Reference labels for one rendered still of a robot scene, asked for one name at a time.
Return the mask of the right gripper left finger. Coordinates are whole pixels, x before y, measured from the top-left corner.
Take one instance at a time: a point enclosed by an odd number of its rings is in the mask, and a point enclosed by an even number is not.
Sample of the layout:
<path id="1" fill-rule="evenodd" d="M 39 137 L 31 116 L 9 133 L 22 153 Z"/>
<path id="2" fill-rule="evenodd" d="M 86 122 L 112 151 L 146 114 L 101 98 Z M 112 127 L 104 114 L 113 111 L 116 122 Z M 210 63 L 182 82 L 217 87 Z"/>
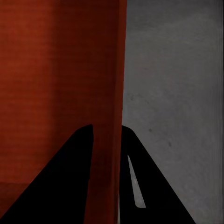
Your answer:
<path id="1" fill-rule="evenodd" d="M 77 129 L 0 219 L 0 224 L 84 224 L 93 125 Z"/>

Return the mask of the storage box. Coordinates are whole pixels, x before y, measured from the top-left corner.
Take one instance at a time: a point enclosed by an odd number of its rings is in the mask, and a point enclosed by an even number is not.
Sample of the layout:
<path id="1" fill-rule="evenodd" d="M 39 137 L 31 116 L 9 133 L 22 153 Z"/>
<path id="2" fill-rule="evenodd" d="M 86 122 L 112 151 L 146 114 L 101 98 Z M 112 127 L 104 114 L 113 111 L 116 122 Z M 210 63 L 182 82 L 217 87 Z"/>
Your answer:
<path id="1" fill-rule="evenodd" d="M 0 219 L 93 125 L 84 224 L 118 224 L 127 0 L 0 0 Z"/>

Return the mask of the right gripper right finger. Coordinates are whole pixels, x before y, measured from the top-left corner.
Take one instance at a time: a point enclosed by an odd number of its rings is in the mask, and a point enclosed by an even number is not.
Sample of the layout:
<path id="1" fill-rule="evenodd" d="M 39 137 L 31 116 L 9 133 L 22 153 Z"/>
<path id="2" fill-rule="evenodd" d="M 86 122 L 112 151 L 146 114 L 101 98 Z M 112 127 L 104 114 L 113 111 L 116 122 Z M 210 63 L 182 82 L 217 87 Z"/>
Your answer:
<path id="1" fill-rule="evenodd" d="M 135 205 L 130 157 L 146 208 Z M 135 132 L 121 131 L 120 224 L 196 224 Z"/>

